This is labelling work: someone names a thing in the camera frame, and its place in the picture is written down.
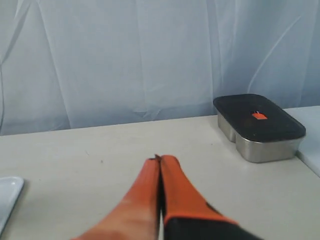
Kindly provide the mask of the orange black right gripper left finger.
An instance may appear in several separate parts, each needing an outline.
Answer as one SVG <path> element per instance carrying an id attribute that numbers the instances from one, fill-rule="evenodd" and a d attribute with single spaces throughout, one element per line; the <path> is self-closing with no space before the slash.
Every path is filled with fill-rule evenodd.
<path id="1" fill-rule="evenodd" d="M 160 161 L 147 159 L 117 206 L 76 240 L 157 240 L 160 227 Z"/>

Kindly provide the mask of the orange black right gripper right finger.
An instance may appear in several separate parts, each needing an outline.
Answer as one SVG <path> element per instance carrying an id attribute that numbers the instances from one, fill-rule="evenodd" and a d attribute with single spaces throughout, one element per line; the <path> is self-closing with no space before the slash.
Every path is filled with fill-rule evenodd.
<path id="1" fill-rule="evenodd" d="M 166 240 L 257 240 L 198 192 L 172 155 L 160 158 L 163 237 Z"/>

